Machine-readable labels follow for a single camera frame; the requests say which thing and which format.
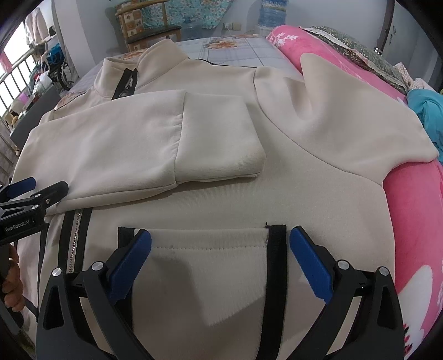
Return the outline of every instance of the wall outlet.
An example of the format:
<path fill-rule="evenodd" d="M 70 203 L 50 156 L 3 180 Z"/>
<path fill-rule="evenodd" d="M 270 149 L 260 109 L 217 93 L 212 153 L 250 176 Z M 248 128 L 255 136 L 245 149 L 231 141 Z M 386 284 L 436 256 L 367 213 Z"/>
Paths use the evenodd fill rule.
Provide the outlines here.
<path fill-rule="evenodd" d="M 241 30 L 241 23 L 223 23 L 224 30 Z"/>
<path fill-rule="evenodd" d="M 241 30 L 241 23 L 232 23 L 232 30 Z"/>

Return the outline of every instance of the wooden chair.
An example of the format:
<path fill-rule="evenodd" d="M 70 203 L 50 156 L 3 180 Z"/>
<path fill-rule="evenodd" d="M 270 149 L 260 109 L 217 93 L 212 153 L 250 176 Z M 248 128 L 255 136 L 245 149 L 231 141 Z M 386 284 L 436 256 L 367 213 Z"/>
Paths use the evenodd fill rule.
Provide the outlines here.
<path fill-rule="evenodd" d="M 129 51 L 146 49 L 149 47 L 149 41 L 170 35 L 175 35 L 177 41 L 181 40 L 181 26 L 168 25 L 165 2 L 169 0 L 149 0 L 123 3 L 116 6 L 116 16 L 119 19 L 126 46 Z M 154 4 L 162 4 L 163 26 L 153 29 L 145 28 L 143 25 L 141 9 Z"/>

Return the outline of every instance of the human hand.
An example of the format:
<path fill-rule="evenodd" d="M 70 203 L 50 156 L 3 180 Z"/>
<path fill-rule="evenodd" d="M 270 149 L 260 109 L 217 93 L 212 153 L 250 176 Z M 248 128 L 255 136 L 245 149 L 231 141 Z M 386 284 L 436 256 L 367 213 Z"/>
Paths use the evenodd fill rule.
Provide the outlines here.
<path fill-rule="evenodd" d="M 9 245 L 9 272 L 3 281 L 1 288 L 4 297 L 4 304 L 7 308 L 17 312 L 25 307 L 25 299 L 23 297 L 23 283 L 20 280 L 19 254 L 14 246 Z"/>

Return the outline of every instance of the bed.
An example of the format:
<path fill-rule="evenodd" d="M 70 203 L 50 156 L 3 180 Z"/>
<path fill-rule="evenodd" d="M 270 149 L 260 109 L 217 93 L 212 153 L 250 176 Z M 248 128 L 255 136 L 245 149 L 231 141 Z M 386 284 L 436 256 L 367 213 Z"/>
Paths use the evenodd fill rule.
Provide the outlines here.
<path fill-rule="evenodd" d="M 404 94 L 301 29 L 278 27 L 268 40 L 257 35 L 240 35 L 190 40 L 178 46 L 191 59 L 227 66 L 276 67 L 296 77 L 302 76 L 299 61 L 302 53 L 314 52 L 396 101 L 405 102 Z M 119 58 L 137 59 L 143 52 L 134 51 Z M 86 92 L 100 68 L 101 63 L 91 69 L 58 107 Z M 402 307 L 404 352 L 408 358 L 443 308 L 443 167 L 437 160 L 428 164 L 403 164 L 387 176 L 384 190 L 396 242 L 395 285 Z"/>

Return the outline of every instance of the black strap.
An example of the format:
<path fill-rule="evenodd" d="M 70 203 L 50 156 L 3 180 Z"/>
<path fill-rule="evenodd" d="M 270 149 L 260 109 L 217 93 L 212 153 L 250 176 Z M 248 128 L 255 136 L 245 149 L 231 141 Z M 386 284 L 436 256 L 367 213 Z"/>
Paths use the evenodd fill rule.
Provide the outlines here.
<path fill-rule="evenodd" d="M 25 306 L 28 308 L 28 310 L 34 314 L 36 320 L 39 319 L 39 310 L 37 307 L 29 300 L 25 298 Z"/>
<path fill-rule="evenodd" d="M 92 207 L 83 209 L 82 218 L 78 226 L 77 250 L 75 254 L 74 272 L 83 270 L 83 260 L 85 258 L 86 235 L 88 235 L 89 221 L 91 220 Z"/>
<path fill-rule="evenodd" d="M 119 227 L 118 228 L 118 247 L 124 247 L 130 243 L 134 238 L 134 229 L 131 227 Z M 128 295 L 123 300 L 116 302 L 115 307 L 120 315 L 125 319 L 129 328 L 133 330 L 132 322 L 132 287 L 128 292 Z"/>
<path fill-rule="evenodd" d="M 45 223 L 44 228 L 40 232 L 39 272 L 37 274 L 37 316 L 35 317 L 37 321 L 39 320 L 39 309 L 38 309 L 38 306 L 39 306 L 39 303 L 40 303 L 40 275 L 42 273 L 43 259 L 45 257 L 46 237 L 48 235 L 48 228 L 49 228 L 49 224 Z"/>
<path fill-rule="evenodd" d="M 126 96 L 131 96 L 134 94 L 136 89 L 138 80 L 138 71 L 137 69 L 129 70 L 125 69 L 123 71 L 123 75 L 120 78 L 120 81 L 117 84 L 114 95 L 111 100 L 124 98 Z"/>
<path fill-rule="evenodd" d="M 288 290 L 288 256 L 286 225 L 266 226 L 269 230 L 266 261 L 266 296 L 260 347 L 256 360 L 275 360 L 283 334 L 286 294 Z"/>
<path fill-rule="evenodd" d="M 58 267 L 66 271 L 68 266 L 69 241 L 71 239 L 72 224 L 74 223 L 75 210 L 65 213 L 60 241 L 58 243 Z"/>
<path fill-rule="evenodd" d="M 214 65 L 214 66 L 227 66 L 227 67 L 232 66 L 232 65 L 225 65 L 225 64 L 215 64 L 215 63 L 212 63 L 212 62 L 209 61 L 209 60 L 206 60 L 206 59 L 200 59 L 200 58 L 197 58 L 197 59 L 195 59 L 195 60 L 201 60 L 201 61 L 204 61 L 204 62 L 206 62 L 206 63 L 208 63 L 208 64 L 211 64 L 211 65 Z M 256 69 L 256 68 L 257 68 L 256 66 L 240 66 L 240 67 L 249 67 L 249 68 L 251 68 L 251 69 Z"/>

